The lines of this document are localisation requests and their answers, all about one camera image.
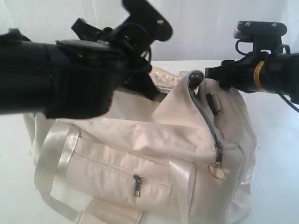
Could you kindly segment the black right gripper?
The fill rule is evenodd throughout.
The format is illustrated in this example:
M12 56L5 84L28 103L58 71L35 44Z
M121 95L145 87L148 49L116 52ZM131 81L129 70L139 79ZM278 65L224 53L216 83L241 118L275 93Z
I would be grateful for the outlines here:
M240 60L223 60L218 67L205 68L204 73L200 70L192 70L188 76L190 90L198 88L205 78L219 82L223 89L235 88L243 92L258 92L262 87L255 81L255 73L258 64L262 61L257 56L245 56Z

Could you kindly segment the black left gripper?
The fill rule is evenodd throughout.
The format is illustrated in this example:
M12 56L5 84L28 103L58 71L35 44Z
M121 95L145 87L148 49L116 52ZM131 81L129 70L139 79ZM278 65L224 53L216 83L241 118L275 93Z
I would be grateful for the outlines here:
M117 28L98 29L79 18L77 40L56 42L51 54L51 91L44 109L49 119L89 119L106 114L116 90L154 100L151 44L157 27L129 17Z

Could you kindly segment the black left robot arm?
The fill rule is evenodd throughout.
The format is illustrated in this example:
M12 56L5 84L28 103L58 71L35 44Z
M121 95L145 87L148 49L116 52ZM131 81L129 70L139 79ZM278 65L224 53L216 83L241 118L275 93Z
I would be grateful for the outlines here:
M89 119L109 111L116 90L154 100L149 61L119 30L77 19L76 40L37 43L18 29L0 36L0 112Z

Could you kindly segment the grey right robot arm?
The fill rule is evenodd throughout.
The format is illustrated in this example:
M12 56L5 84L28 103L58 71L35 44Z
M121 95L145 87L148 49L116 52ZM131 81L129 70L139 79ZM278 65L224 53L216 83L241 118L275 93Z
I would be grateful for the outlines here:
M192 71L187 75L191 89L204 78L215 80L224 90L276 94L294 110L299 109L299 55L249 54L239 60L223 60L220 66Z

